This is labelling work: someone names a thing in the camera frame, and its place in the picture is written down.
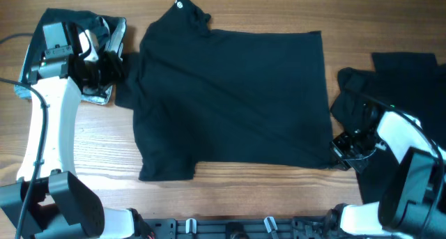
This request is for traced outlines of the black polo shirt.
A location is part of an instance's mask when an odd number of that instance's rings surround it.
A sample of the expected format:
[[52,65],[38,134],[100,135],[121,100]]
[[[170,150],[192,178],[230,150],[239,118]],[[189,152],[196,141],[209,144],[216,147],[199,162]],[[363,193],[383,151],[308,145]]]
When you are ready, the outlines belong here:
[[175,0],[126,58],[116,104],[133,112],[142,181],[190,180],[199,162],[335,165],[321,33],[211,29]]

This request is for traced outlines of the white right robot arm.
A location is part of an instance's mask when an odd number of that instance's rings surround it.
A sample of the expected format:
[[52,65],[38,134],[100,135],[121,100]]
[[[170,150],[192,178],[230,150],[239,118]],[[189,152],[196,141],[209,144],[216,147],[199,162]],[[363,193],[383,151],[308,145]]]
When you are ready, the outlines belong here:
[[367,133],[343,133],[330,144],[341,167],[359,173],[383,148],[389,148],[399,163],[393,179],[380,201],[345,206],[339,213],[339,228],[359,238],[444,238],[444,153],[415,118],[387,111]]

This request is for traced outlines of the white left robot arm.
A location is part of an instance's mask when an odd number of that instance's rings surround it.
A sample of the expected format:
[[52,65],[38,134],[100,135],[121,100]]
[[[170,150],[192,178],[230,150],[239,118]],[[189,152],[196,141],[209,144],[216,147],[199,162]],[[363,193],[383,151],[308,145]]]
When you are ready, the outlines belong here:
[[116,52],[98,61],[81,55],[46,57],[33,64],[24,88],[32,93],[26,155],[17,182],[1,188],[1,209],[16,238],[132,238],[144,222],[133,209],[103,206],[74,166],[77,108],[86,87],[109,87],[123,76]]

